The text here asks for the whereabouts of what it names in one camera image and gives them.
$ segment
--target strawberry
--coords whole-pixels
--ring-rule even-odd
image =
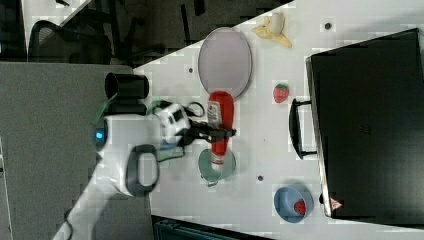
[[[305,201],[299,200],[294,204],[294,210],[300,215],[305,215],[306,213],[306,204]]]
[[[276,103],[284,102],[289,96],[289,88],[284,84],[278,84],[274,88],[274,100]]]

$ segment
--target black cup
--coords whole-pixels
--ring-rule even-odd
[[[105,91],[109,99],[116,93],[117,99],[145,99],[149,95],[149,81],[144,75],[109,73]]]

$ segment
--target office chair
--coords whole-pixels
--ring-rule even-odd
[[[111,56],[110,40],[95,25],[43,20],[31,30],[29,62],[110,64]]]

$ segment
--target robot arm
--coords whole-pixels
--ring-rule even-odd
[[[186,146],[195,139],[221,141],[235,134],[235,130],[214,129],[191,121],[180,104],[169,104],[147,116],[111,115],[101,123],[96,129],[96,146],[102,160],[53,240],[91,240],[94,226],[111,197],[151,192],[159,179],[160,149]]]

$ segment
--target blue bowl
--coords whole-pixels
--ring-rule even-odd
[[[294,210],[294,204],[299,200],[305,202],[305,215],[301,215]],[[298,223],[312,212],[314,201],[306,187],[302,185],[290,185],[278,189],[275,193],[274,207],[282,219],[289,223]]]

